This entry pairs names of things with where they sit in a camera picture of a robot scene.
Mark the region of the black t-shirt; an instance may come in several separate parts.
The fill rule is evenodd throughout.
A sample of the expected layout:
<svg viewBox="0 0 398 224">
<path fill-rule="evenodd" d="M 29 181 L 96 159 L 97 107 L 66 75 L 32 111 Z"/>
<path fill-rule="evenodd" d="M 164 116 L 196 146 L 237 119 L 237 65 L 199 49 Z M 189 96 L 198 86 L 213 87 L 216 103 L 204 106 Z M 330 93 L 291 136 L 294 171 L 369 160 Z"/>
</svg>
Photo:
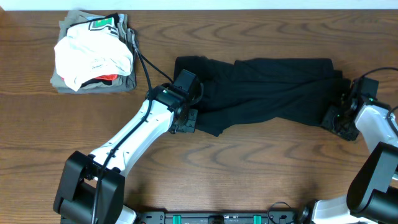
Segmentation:
<svg viewBox="0 0 398 224">
<path fill-rule="evenodd" d="M 178 57 L 174 74 L 194 73 L 203 83 L 196 127 L 214 136 L 236 124 L 283 118 L 319 126 L 340 103 L 351 81 L 328 58 L 255 58 L 226 63 Z"/>
</svg>

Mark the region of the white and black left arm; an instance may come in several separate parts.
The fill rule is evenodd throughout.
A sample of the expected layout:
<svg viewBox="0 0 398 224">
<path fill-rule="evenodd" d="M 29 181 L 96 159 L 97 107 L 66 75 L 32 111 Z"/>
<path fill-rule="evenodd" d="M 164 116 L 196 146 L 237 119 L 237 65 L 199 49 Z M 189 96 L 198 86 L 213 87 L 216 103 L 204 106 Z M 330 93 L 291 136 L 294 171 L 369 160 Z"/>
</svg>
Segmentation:
<svg viewBox="0 0 398 224">
<path fill-rule="evenodd" d="M 147 93 L 130 122 L 101 147 L 85 155 L 75 151 L 65 162 L 53 210 L 61 223 L 134 223 L 137 214 L 124 205 L 125 180 L 133 165 L 163 133 L 192 133 L 204 86 L 182 70 L 173 83 Z"/>
</svg>

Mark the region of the khaki folded garment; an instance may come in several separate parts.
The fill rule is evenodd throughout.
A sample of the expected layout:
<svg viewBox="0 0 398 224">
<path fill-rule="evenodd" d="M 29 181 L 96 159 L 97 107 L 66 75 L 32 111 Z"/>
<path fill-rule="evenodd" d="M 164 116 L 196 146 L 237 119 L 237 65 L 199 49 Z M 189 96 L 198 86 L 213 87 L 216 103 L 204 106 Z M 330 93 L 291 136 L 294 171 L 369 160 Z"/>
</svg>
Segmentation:
<svg viewBox="0 0 398 224">
<path fill-rule="evenodd" d="M 119 34 L 119 39 L 124 42 L 129 50 L 132 50 L 132 39 L 135 38 L 135 33 L 132 29 L 128 28 L 128 15 L 118 13 L 119 22 L 116 27 L 119 31 L 123 31 L 123 34 Z M 90 14 L 83 11 L 69 11 L 63 21 L 59 22 L 60 33 L 58 41 L 61 41 L 67 35 L 67 29 L 73 24 L 79 22 L 88 22 L 93 19 L 103 19 L 105 16 L 96 14 Z M 78 91 L 74 91 L 66 86 L 64 80 L 58 75 L 57 71 L 50 79 L 52 86 L 59 92 L 65 94 L 98 94 L 98 93 L 117 93 L 124 91 L 131 91 L 136 87 L 136 74 L 134 69 L 129 76 L 121 76 L 111 81 L 110 85 L 105 85 L 104 81 L 98 83 L 88 84 L 87 86 L 81 87 Z"/>
</svg>

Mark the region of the red and black folded garment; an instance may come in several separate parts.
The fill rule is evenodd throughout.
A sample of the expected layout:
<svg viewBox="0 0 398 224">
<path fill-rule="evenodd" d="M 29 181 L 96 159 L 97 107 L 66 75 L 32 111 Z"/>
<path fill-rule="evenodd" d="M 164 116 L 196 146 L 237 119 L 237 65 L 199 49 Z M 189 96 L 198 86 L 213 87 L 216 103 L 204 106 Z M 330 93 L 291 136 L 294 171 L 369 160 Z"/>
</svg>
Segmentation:
<svg viewBox="0 0 398 224">
<path fill-rule="evenodd" d="M 92 78 L 81 84 L 80 88 L 107 88 L 111 86 L 120 86 L 123 83 L 122 77 L 117 74 L 102 75 L 100 77 Z"/>
</svg>

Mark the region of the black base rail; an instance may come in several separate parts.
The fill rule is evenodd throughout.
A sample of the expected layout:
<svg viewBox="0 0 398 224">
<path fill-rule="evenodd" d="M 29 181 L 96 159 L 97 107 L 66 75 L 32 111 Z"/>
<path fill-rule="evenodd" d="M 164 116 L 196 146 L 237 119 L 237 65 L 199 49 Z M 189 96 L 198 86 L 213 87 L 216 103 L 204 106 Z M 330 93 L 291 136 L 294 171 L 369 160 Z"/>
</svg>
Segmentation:
<svg viewBox="0 0 398 224">
<path fill-rule="evenodd" d="M 133 224 L 299 224 L 312 223 L 309 215 L 295 209 L 276 208 L 252 213 L 137 213 Z"/>
</svg>

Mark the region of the white folded shirt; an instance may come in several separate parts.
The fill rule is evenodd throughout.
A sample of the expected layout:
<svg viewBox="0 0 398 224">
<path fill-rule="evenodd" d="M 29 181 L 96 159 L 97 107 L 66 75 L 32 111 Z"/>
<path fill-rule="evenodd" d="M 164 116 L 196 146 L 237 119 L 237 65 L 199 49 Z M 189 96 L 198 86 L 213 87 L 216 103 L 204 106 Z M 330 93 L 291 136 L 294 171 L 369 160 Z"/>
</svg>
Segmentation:
<svg viewBox="0 0 398 224">
<path fill-rule="evenodd" d="M 134 56 L 119 39 L 118 14 L 72 25 L 54 47 L 55 69 L 66 86 L 78 91 L 82 83 L 102 75 L 128 76 Z"/>
</svg>

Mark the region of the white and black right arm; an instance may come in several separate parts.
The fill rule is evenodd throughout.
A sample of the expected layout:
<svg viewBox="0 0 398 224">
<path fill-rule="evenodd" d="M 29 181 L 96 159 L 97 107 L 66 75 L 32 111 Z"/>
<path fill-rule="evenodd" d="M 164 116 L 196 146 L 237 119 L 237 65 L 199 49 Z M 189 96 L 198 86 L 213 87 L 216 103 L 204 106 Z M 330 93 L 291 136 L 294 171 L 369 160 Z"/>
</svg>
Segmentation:
<svg viewBox="0 0 398 224">
<path fill-rule="evenodd" d="M 370 155 L 346 195 L 309 203 L 296 223 L 397 223 L 397 124 L 377 88 L 376 80 L 358 78 L 341 104 L 329 107 L 322 127 L 347 141 L 362 135 Z"/>
</svg>

